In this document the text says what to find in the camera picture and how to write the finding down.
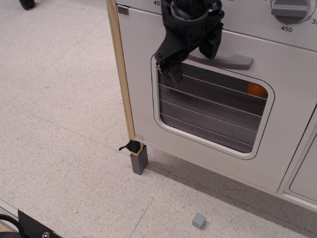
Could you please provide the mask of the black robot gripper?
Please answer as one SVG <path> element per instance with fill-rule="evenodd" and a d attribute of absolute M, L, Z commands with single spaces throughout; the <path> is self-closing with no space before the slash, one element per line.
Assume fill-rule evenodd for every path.
<path fill-rule="evenodd" d="M 155 53 L 165 83 L 179 83 L 181 62 L 195 49 L 214 59 L 221 43 L 224 18 L 219 0 L 162 0 L 165 39 Z"/>

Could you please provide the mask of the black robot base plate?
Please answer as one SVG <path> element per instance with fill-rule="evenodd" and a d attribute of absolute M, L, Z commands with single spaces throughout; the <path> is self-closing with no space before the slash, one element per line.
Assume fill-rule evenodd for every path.
<path fill-rule="evenodd" d="M 59 234 L 18 210 L 18 221 L 27 238 L 61 238 Z"/>

